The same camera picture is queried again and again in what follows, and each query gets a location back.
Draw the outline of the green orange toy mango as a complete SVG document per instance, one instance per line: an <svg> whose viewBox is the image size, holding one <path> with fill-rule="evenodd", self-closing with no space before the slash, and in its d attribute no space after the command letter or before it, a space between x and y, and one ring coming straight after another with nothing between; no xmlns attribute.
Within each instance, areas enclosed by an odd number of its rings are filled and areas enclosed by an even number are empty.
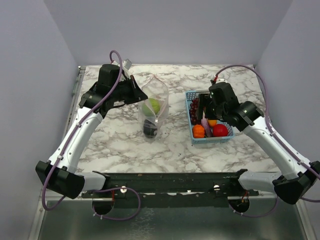
<svg viewBox="0 0 320 240"><path fill-rule="evenodd" d="M217 124L217 120L207 120L208 125L213 128Z"/></svg>

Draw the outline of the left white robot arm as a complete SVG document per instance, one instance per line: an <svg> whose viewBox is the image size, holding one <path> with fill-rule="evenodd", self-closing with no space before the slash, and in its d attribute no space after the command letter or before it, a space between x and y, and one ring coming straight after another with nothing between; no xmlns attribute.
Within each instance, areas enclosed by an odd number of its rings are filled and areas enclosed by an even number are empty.
<svg viewBox="0 0 320 240"><path fill-rule="evenodd" d="M61 144L47 162L39 161L35 167L44 189L70 199L83 191L93 190L101 198L110 193L106 174L78 175L76 171L84 148L108 111L148 98L129 73L129 68L127 64L120 66L116 62L101 66L98 80L81 96L74 121Z"/></svg>

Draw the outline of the clear pink zip top bag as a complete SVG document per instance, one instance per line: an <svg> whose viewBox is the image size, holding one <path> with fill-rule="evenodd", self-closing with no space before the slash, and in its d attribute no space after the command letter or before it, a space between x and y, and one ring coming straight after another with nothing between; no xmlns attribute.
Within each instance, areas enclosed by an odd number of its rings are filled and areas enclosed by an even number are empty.
<svg viewBox="0 0 320 240"><path fill-rule="evenodd" d="M141 88L147 99L138 105L138 119L143 137L153 142L161 135L161 127L169 115L169 90L156 76Z"/></svg>

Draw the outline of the dark red toy grapes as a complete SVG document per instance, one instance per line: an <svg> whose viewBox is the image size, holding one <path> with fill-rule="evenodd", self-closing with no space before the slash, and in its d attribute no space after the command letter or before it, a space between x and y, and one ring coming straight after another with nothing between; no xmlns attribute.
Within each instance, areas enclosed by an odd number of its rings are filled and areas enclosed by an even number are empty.
<svg viewBox="0 0 320 240"><path fill-rule="evenodd" d="M198 103L199 103L199 98L195 98L191 101L190 109L189 109L189 116L190 116L190 121L192 125L197 125L199 124L199 120L197 117L197 110L198 110Z"/></svg>

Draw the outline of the dark purple toy eggplant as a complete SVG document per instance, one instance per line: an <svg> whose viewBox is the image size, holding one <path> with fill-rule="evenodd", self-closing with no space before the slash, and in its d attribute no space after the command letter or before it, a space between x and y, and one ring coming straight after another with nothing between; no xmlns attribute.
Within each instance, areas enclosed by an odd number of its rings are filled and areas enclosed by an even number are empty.
<svg viewBox="0 0 320 240"><path fill-rule="evenodd" d="M146 138L155 138L158 134L158 128L156 124L149 119L145 119L143 122L143 134Z"/></svg>

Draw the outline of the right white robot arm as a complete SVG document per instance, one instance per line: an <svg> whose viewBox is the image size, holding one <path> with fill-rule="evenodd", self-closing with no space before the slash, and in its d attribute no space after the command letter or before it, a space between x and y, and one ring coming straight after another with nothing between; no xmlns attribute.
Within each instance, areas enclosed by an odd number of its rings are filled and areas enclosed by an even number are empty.
<svg viewBox="0 0 320 240"><path fill-rule="evenodd" d="M294 205L320 176L319 161L311 162L272 129L262 110L251 101L240 103L229 83L214 83L199 93L197 117L226 122L256 142L273 160L279 172L238 171L229 189L240 196L247 190L275 193Z"/></svg>

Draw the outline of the orange toy pumpkin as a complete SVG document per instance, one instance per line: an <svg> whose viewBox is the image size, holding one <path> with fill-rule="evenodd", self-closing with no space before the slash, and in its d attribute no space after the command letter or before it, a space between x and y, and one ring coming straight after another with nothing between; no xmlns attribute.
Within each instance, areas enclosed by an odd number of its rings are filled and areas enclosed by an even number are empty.
<svg viewBox="0 0 320 240"><path fill-rule="evenodd" d="M195 139L202 139L205 137L205 129L202 125L200 124L196 124L193 126L192 128L192 136L195 138Z"/></svg>

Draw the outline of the green toy cabbage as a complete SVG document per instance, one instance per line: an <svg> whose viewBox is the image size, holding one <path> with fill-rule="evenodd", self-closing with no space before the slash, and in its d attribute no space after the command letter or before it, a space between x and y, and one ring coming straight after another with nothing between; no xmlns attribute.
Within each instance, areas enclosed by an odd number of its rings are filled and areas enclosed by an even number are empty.
<svg viewBox="0 0 320 240"><path fill-rule="evenodd" d="M161 109L160 102L157 99L149 98L142 104L142 113L147 117L156 116Z"/></svg>

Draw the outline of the red toy tomato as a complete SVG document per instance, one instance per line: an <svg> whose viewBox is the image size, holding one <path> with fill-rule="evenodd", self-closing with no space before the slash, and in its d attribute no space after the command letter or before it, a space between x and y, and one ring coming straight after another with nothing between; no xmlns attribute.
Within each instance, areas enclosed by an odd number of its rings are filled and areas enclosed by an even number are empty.
<svg viewBox="0 0 320 240"><path fill-rule="evenodd" d="M216 124L212 128L212 134L214 137L227 137L229 135L229 131L224 124Z"/></svg>

